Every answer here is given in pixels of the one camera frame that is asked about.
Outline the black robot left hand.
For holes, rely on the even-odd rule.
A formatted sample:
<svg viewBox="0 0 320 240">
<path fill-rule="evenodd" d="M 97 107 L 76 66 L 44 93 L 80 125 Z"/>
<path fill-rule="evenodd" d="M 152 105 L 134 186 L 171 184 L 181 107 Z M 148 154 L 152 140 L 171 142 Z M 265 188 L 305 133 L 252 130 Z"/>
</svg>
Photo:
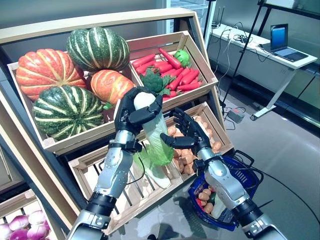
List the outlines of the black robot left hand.
<svg viewBox="0 0 320 240">
<path fill-rule="evenodd" d="M 151 94 L 155 97 L 147 106 L 136 110 L 134 106 L 134 99 L 138 94 Z M 114 117 L 115 130 L 127 130 L 135 136 L 143 129 L 143 124 L 146 124 L 160 113 L 163 106 L 163 96 L 155 94 L 146 87 L 137 86 L 130 89 L 124 94 L 119 102 L 116 116 Z"/>
</svg>

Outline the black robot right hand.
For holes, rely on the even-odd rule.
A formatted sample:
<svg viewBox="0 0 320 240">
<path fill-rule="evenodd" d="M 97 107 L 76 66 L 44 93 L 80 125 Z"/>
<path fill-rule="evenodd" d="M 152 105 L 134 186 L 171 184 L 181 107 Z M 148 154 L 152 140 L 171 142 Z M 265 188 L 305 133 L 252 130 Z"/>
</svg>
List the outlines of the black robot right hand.
<svg viewBox="0 0 320 240">
<path fill-rule="evenodd" d="M 175 126 L 183 136 L 173 137 L 161 133 L 160 138 L 166 145 L 174 149 L 191 149 L 197 157 L 214 155 L 209 137 L 192 117 L 178 107 L 174 109 L 173 116 Z"/>
</svg>

